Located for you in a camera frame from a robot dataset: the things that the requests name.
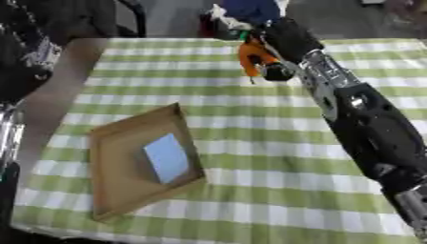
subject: white cloth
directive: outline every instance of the white cloth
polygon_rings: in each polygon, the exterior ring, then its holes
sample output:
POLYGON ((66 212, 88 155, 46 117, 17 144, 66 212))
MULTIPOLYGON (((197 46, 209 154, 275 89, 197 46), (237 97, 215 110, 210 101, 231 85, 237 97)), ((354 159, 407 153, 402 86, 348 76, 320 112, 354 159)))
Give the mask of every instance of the white cloth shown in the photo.
POLYGON ((252 26, 248 23, 240 22, 232 17, 226 17, 225 14, 227 11, 219 7, 217 4, 213 4, 213 8, 210 13, 212 20, 219 19, 228 27, 229 30, 248 31, 252 29, 252 26))

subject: green checkered tablecloth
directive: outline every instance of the green checkered tablecloth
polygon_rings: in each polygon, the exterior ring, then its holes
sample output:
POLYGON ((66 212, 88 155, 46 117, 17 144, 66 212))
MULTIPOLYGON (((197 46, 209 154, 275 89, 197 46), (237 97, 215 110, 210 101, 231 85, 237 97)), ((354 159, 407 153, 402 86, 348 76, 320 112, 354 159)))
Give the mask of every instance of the green checkered tablecloth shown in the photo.
MULTIPOLYGON (((325 43, 427 134, 421 42, 325 43)), ((135 243, 417 243, 377 183, 338 145, 300 82, 251 85, 238 45, 113 39, 20 190, 13 226, 135 243), (114 224, 93 221, 88 131, 173 102, 187 114, 210 184, 114 224)))

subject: blue sponge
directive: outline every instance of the blue sponge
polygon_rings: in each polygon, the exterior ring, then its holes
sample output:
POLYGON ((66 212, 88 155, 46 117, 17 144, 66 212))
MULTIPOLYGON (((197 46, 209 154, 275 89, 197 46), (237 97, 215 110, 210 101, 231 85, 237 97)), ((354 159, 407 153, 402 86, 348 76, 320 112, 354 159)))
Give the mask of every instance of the blue sponge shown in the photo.
POLYGON ((144 147, 160 182, 168 184, 189 169, 184 149, 172 133, 144 147))

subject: table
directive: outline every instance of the table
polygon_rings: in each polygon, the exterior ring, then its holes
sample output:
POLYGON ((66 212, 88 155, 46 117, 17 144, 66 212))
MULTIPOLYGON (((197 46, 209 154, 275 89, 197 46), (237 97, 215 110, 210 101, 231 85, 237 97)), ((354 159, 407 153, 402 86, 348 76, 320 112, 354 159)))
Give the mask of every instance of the table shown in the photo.
MULTIPOLYGON (((328 52, 427 133, 427 49, 326 41, 328 52)), ((13 226, 136 243, 417 243, 360 174, 297 79, 254 86, 238 42, 113 39, 16 199, 13 226), (102 224, 91 219, 87 133, 179 102, 209 185, 102 224)))

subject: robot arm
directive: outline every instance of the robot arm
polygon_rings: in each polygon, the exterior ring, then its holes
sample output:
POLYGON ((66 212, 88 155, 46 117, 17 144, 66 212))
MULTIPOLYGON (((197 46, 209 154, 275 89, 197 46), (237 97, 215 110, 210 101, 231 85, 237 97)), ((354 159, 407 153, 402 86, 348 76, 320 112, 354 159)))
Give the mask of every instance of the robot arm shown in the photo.
POLYGON ((267 23, 265 47, 302 69, 301 81, 344 150, 377 181, 403 220, 427 243, 427 157, 410 121, 369 84, 342 68, 290 18, 267 23))

